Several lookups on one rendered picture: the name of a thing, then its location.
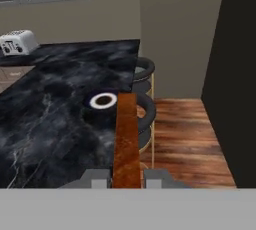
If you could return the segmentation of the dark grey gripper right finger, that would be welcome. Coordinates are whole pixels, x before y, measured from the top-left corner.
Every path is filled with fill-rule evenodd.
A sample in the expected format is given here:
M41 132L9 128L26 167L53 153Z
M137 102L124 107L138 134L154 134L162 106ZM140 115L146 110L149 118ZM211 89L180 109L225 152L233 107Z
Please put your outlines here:
M167 169L145 169L143 175L146 189L188 188L188 185L175 180Z

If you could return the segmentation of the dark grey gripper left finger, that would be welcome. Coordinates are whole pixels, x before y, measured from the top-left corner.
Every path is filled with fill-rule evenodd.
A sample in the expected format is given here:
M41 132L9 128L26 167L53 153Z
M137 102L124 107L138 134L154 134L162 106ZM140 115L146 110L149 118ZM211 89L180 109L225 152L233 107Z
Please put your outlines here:
M71 189L107 189L111 187L111 172L109 169L87 169L82 177L63 185Z

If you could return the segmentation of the white toaster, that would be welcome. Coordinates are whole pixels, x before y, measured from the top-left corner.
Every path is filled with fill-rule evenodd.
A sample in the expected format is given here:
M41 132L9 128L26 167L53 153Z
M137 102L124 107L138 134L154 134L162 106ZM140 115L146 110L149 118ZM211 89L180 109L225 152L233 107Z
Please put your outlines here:
M0 48L5 56L29 55L39 47L30 30L15 30L0 36Z

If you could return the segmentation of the black round bar stool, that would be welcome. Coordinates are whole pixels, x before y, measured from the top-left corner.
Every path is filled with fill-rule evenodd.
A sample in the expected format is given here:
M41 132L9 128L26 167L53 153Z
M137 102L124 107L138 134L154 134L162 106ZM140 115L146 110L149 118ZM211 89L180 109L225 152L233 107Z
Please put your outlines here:
M155 64L152 60L139 57L135 68L132 91L153 96Z
M151 147L151 163L154 163L156 106L150 96L142 93L137 94L137 105L144 110L144 116L138 117L139 154Z

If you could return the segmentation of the tall black cabinet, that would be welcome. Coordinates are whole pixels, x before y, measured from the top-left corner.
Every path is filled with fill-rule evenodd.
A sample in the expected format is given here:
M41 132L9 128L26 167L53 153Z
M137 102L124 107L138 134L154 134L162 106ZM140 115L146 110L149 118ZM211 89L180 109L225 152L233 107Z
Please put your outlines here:
M222 0L201 99L236 186L256 189L256 0Z

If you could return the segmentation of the brown drawer front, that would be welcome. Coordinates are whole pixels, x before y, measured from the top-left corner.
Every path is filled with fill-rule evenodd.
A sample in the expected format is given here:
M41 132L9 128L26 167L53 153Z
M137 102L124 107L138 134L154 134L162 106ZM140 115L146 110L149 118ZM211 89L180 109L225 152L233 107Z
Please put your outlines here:
M0 93L33 69L33 66L0 67Z

